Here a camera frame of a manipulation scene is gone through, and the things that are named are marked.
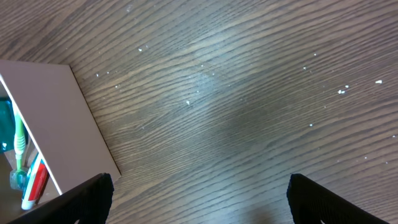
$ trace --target green toothbrush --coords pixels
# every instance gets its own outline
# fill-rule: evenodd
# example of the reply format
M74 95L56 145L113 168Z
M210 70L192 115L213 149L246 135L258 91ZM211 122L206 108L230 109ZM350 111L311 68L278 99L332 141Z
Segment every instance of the green toothbrush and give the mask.
M27 173L22 167L22 156L26 148L24 123L22 122L21 113L15 103L12 104L12 109L15 119L14 149L17 159L17 169L10 173L10 186L12 189L23 190Z

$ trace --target toothpaste tube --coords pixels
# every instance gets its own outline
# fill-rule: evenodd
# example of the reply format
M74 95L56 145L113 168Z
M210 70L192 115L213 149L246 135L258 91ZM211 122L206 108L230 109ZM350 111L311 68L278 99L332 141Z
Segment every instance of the toothpaste tube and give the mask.
M37 153L26 176L24 194L22 196L22 209L31 209L39 199L48 171L44 165L43 157Z

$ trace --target wood grain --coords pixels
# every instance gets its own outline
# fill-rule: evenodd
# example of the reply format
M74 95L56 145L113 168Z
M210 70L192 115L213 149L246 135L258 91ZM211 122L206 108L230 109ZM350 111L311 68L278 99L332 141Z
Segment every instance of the wood grain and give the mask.
M7 0L0 15L1 59L75 73L122 173L109 223L292 223L292 173L398 223L398 1Z

